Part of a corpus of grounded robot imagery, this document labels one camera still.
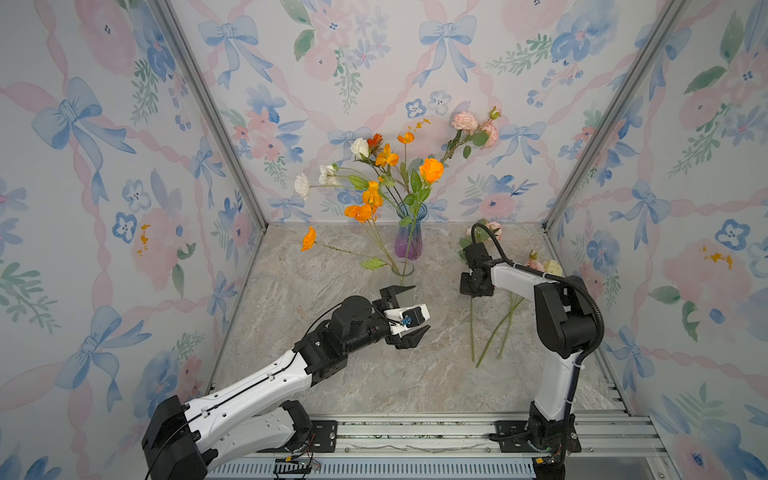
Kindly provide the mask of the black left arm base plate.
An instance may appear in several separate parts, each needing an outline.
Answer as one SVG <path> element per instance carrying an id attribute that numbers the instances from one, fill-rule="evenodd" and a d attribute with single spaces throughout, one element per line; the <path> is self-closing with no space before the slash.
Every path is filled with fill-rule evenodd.
<path id="1" fill-rule="evenodd" d="M 336 420 L 311 420 L 307 428 L 295 428 L 295 435 L 285 445 L 292 454 L 334 453 L 338 440 Z"/>

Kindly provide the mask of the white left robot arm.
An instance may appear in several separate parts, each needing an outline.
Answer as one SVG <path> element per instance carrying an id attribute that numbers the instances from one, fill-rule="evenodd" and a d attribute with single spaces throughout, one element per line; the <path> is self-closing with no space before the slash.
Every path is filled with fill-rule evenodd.
<path id="1" fill-rule="evenodd" d="M 209 395 L 161 402 L 141 442 L 147 478 L 203 479 L 252 453 L 308 449 L 313 425 L 297 394 L 344 369 L 362 348 L 383 341 L 412 349 L 428 331 L 427 305 L 400 302 L 407 290 L 389 286 L 376 300 L 349 296 L 320 314 L 266 367 Z"/>

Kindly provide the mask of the blue purple glass vase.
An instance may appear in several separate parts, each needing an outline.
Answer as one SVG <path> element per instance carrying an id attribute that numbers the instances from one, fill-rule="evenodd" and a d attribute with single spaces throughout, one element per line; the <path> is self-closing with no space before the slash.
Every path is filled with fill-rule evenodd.
<path id="1" fill-rule="evenodd" d="M 417 212 L 413 213 L 407 205 L 401 204 L 396 213 L 400 221 L 394 244 L 395 254 L 401 259 L 416 260 L 423 252 L 421 224 L 427 217 L 428 208 L 421 204 Z"/>

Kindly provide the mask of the white rose flower stem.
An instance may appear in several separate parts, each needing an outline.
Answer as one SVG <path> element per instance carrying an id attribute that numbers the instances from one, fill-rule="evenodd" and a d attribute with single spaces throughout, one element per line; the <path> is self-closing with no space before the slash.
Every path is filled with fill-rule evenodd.
<path id="1" fill-rule="evenodd" d="M 397 168 L 401 166 L 400 156 L 384 140 L 384 137 L 380 147 L 370 153 L 367 139 L 360 137 L 353 141 L 350 147 L 353 159 L 373 169 L 375 180 L 385 189 L 392 200 L 402 200 L 403 194 L 398 180 L 395 178 Z"/>

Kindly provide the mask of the orange-red gerbera flower stem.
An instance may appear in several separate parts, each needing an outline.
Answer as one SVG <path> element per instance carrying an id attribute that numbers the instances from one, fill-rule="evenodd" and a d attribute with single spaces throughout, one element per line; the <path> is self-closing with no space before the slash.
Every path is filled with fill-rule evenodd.
<path id="1" fill-rule="evenodd" d="M 376 133 L 371 138 L 368 138 L 367 145 L 369 148 L 369 152 L 372 153 L 376 151 L 380 147 L 382 141 L 383 141 L 383 136 L 379 133 Z"/>

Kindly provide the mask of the orange poppy flower spray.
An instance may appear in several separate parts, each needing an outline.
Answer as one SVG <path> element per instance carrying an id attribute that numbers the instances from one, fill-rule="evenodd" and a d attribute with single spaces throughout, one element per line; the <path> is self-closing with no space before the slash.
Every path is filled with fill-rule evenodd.
<path id="1" fill-rule="evenodd" d="M 403 224 L 413 224 L 423 203 L 420 194 L 424 182 L 418 171 L 409 167 L 405 154 L 397 153 L 380 134 L 358 138 L 350 150 L 356 161 L 370 166 L 374 172 L 372 183 L 376 187 L 365 189 L 370 192 L 367 203 L 373 203 L 373 191 L 377 189 L 378 196 L 395 209 Z"/>

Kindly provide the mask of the white lisianthus flower stem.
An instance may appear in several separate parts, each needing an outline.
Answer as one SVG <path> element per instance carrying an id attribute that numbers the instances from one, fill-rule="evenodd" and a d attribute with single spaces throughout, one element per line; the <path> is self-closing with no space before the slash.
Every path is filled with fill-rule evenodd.
<path id="1" fill-rule="evenodd" d="M 316 182 L 307 174 L 300 173 L 293 183 L 293 191 L 302 200 L 308 201 L 312 189 L 352 189 L 359 193 L 360 204 L 378 209 L 384 204 L 395 207 L 395 200 L 388 193 L 383 180 L 373 180 L 355 169 L 337 164 L 321 165 Z"/>

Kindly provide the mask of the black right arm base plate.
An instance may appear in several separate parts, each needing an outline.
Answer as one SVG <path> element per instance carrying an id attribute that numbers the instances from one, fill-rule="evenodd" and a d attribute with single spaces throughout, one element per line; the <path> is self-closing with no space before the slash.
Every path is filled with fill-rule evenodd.
<path id="1" fill-rule="evenodd" d="M 550 455 L 561 447 L 564 427 L 564 421 L 500 420 L 488 439 L 498 443 L 502 453 Z"/>

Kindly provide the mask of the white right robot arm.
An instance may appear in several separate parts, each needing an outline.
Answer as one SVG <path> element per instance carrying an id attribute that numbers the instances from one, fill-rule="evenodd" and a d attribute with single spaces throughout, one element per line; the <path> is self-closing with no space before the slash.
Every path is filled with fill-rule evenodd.
<path id="1" fill-rule="evenodd" d="M 583 363 L 604 336 L 602 314 L 574 277 L 505 256 L 494 259 L 483 243 L 465 246 L 463 254 L 469 270 L 461 276 L 461 294 L 484 297 L 503 289 L 533 303 L 536 333 L 547 354 L 524 439 L 534 450 L 562 460 L 572 451 L 572 407 Z"/>

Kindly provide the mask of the orange rose flower stem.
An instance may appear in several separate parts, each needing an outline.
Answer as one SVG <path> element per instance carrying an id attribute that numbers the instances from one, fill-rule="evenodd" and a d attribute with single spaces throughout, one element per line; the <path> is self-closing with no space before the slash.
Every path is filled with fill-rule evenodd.
<path id="1" fill-rule="evenodd" d="M 441 179 L 444 164 L 433 158 L 424 159 L 420 166 L 411 169 L 402 163 L 400 174 L 406 189 L 402 200 L 403 210 L 409 219 L 408 226 L 419 222 L 419 212 L 432 193 L 433 184 Z"/>

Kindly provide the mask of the large pink rose spray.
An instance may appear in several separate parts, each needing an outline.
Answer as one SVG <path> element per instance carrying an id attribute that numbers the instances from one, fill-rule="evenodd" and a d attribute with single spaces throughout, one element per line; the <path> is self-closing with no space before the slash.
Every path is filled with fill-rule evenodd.
<path id="1" fill-rule="evenodd" d="M 490 230 L 494 234 L 494 237 L 497 240 L 501 240 L 503 235 L 503 230 L 502 230 L 502 225 L 499 222 L 481 219 L 479 223 L 484 225 L 488 230 Z M 459 240 L 460 249 L 458 251 L 458 255 L 462 260 L 465 259 L 464 249 L 473 242 L 472 232 L 473 232 L 472 228 L 468 228 L 465 236 Z M 490 235 L 485 229 L 478 228 L 478 229 L 475 229 L 474 232 L 475 232 L 476 240 L 485 242 L 485 243 L 488 243 L 490 241 Z"/>

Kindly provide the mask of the pink carnation flower spray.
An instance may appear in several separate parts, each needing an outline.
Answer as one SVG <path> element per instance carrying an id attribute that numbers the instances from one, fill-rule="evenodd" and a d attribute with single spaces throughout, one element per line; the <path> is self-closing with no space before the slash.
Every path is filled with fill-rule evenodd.
<path id="1" fill-rule="evenodd" d="M 468 111 L 457 113 L 451 126 L 455 130 L 455 135 L 446 144 L 445 152 L 439 160 L 438 172 L 440 178 L 445 171 L 446 162 L 454 154 L 461 150 L 467 151 L 465 157 L 468 157 L 474 147 L 480 149 L 489 149 L 499 140 L 500 133 L 496 126 L 496 121 L 502 116 L 502 111 L 494 106 L 485 120 L 480 121 L 474 114 Z"/>

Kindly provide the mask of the clear ribbed glass vase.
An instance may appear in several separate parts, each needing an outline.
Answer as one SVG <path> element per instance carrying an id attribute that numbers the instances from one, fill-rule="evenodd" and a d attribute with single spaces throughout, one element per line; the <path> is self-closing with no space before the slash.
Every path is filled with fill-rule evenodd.
<path id="1" fill-rule="evenodd" d="M 409 259 L 397 262 L 391 267 L 390 283 L 397 286 L 410 286 L 413 284 L 415 265 Z"/>

